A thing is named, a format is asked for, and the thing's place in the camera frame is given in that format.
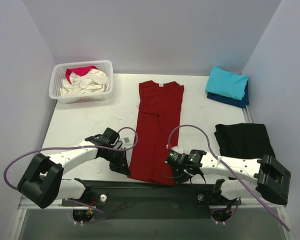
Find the dark red t-shirt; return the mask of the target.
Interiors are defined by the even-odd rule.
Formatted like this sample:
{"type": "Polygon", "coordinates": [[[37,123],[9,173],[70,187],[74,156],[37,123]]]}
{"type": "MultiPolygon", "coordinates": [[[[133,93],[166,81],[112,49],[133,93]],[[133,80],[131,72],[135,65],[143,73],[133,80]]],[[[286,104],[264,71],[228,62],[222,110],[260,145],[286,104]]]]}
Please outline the dark red t-shirt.
{"type": "Polygon", "coordinates": [[[171,167],[165,163],[167,144],[178,145],[179,133],[172,132],[180,125],[184,86],[173,81],[139,84],[139,110],[136,132],[137,145],[129,164],[130,178],[173,186],[171,167]]]}

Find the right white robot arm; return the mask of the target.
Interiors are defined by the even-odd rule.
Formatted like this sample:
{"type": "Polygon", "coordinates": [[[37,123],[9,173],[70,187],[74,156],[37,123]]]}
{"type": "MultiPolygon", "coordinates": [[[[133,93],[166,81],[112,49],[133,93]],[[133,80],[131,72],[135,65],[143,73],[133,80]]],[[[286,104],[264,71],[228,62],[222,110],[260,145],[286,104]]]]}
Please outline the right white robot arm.
{"type": "Polygon", "coordinates": [[[187,182],[195,175],[225,177],[226,180],[211,192],[217,204],[249,196],[276,205],[288,203],[291,172],[273,156],[240,159],[215,156],[197,149],[185,154],[181,148],[173,147],[165,162],[171,167],[176,184],[187,182]]]}

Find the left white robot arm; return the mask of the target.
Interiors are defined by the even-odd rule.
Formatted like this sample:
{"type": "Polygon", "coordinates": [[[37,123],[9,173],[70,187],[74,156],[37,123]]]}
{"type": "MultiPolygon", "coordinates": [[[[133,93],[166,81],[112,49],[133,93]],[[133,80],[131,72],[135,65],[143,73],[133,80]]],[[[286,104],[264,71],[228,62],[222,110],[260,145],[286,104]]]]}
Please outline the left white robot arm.
{"type": "Polygon", "coordinates": [[[73,199],[85,206],[91,201],[87,186],[78,178],[64,179],[63,175],[98,158],[108,161],[111,171],[130,175],[126,149],[115,147],[119,139],[120,134],[108,127],[102,134],[89,136],[67,151],[50,156],[38,153],[21,177],[17,190],[41,209],[59,199],[73,199]]]}

